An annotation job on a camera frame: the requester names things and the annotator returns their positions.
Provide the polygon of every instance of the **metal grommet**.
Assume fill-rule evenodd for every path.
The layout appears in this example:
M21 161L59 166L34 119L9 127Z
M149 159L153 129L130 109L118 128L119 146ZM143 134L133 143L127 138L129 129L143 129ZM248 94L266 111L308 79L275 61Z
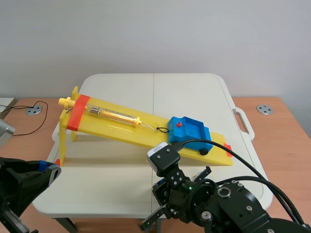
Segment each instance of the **metal grommet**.
M226 194L222 194L221 192L222 192L223 190L226 190L227 193L226 193ZM231 195L231 190L230 190L229 188L227 188L227 187L221 187L221 188L219 188L219 189L217 190L217 194L218 194L218 196L221 197L221 198L228 198L228 197L230 197L230 195Z
M60 168L60 166L58 166L56 164L53 164L53 165L49 166L48 169L52 170L51 175L50 175L50 180L49 180L49 187L50 187L50 185L60 175L60 173L62 172L62 169Z
M26 114L29 116L34 116L37 115L42 111L42 106L41 105L35 105L33 108L27 108Z
M266 104L260 104L256 108L258 112L264 115L271 115L273 113L273 109Z

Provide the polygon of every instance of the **metal hook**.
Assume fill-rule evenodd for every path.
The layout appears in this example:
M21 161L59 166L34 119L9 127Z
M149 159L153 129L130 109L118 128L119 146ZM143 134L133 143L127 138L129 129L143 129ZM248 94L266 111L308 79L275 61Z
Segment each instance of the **metal hook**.
M69 108L69 109L67 109L67 111L66 111L66 114L70 111L72 109L72 107L71 108Z
M158 130L155 130L154 128L152 128L150 125L148 125L146 122L144 122L144 121L142 121L141 123L144 123L145 125L142 125L142 124L140 124L141 126L143 126L143 127L147 127L147 128L150 128L150 129L152 129L153 131L158 131Z

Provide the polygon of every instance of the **wooden table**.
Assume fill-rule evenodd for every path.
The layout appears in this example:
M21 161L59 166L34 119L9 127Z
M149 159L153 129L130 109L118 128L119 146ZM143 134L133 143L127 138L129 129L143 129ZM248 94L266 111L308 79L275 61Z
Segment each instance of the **wooden table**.
M45 160L54 144L52 132L62 108L58 99L22 99L17 105L32 105L37 100L48 103L47 120L40 130L27 136L17 136L0 149L1 157L24 160ZM279 98L234 98L237 107L242 108L255 131L254 147L271 182L281 188L293 201L306 223L311 223L311 140ZM274 113L266 116L256 110L258 104L270 105ZM36 129L45 114L26 116L25 109L12 110L5 120L16 128L16 133L28 133ZM272 217L289 219L277 200L268 209ZM67 233L55 220L39 214L29 206L22 220L42 233ZM139 233L136 219L74 219L79 232ZM0 233L6 233L0 226ZM162 232L198 232L204 230L194 224L179 220L164 221Z

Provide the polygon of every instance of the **white wall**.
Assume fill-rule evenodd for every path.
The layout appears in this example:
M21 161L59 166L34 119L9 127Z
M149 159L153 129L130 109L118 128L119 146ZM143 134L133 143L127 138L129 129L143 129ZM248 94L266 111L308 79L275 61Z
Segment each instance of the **white wall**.
M311 135L310 0L2 0L0 96L59 97L97 73L211 72L280 96Z

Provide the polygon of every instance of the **white table surface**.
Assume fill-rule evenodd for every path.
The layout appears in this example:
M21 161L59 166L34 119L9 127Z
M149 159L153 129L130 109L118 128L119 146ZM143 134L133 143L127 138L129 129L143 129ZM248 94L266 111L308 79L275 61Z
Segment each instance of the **white table surface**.
M250 135L242 132L233 111L232 98L221 78L211 74L98 74L85 80L80 93L145 111L161 117L192 117L212 132L225 136L228 144L264 176ZM55 145L48 161L58 158ZM61 176L34 200L35 208L50 217L145 218L158 208L152 185L160 178L146 162L148 149L117 141L77 135L68 137L66 162ZM213 166L209 178L254 175L233 159L233 166ZM180 167L191 179L207 164L181 158ZM243 182L267 208L270 191L260 183Z

